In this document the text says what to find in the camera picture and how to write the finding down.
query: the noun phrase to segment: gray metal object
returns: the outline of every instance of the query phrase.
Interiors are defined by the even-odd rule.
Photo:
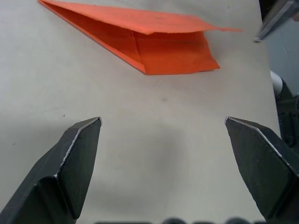
[[[262,41],[266,36],[293,17],[298,11],[299,0],[278,0],[264,19],[262,28],[254,38],[254,41]]]

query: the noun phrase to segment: orange paper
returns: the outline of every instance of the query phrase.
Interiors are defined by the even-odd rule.
[[[147,75],[218,69],[196,16],[50,0],[41,4]]]

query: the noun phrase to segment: dark background object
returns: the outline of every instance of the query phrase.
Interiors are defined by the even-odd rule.
[[[299,221],[299,157],[271,129],[228,117],[240,174],[267,221]]]
[[[96,224],[151,224],[151,223],[144,223],[144,222],[135,222],[135,223],[127,223],[127,222],[100,222]],[[187,224],[184,220],[179,218],[169,218],[166,219],[162,224]],[[193,224],[214,224],[211,222],[195,222]],[[242,218],[231,218],[225,222],[225,224],[250,224],[248,221]]]
[[[299,155],[299,97],[293,97],[285,81],[276,107],[281,138]]]
[[[262,20],[264,20],[265,16],[272,9],[273,5],[277,2],[277,0],[259,0]]]
[[[76,123],[30,170],[0,213],[1,224],[74,224],[98,146],[100,118]]]
[[[260,42],[280,26],[285,24],[299,11],[298,0],[278,0],[263,18],[263,25],[254,41]]]

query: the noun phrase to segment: gray surface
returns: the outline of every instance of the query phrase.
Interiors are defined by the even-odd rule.
[[[299,22],[289,20],[266,40],[270,69],[299,95]]]
[[[257,0],[77,0],[195,14],[221,68],[145,76],[38,4],[0,1],[0,209],[72,124],[101,116],[78,224],[181,217],[262,219],[237,168],[226,116],[278,130]]]

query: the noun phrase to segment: folded orange paper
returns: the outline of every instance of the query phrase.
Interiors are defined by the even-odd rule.
[[[39,0],[41,4],[147,75],[218,69],[196,16]]]

